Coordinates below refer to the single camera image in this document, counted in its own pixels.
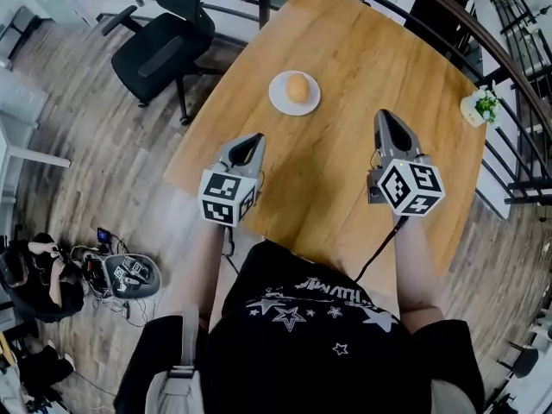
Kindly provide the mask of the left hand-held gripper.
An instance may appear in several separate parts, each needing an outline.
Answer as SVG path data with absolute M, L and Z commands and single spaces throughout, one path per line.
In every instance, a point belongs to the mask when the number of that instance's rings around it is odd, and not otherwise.
M 221 147 L 217 161 L 226 172 L 205 169 L 198 188 L 199 210 L 205 221 L 235 228 L 256 205 L 266 145 L 262 133 L 252 133 Z

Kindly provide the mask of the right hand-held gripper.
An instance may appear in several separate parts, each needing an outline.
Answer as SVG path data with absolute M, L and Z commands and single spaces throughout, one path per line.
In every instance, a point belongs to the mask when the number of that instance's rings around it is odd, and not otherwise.
M 396 216 L 427 216 L 445 189 L 414 131 L 390 110 L 379 110 L 374 138 L 379 153 L 367 175 L 368 202 L 388 204 Z

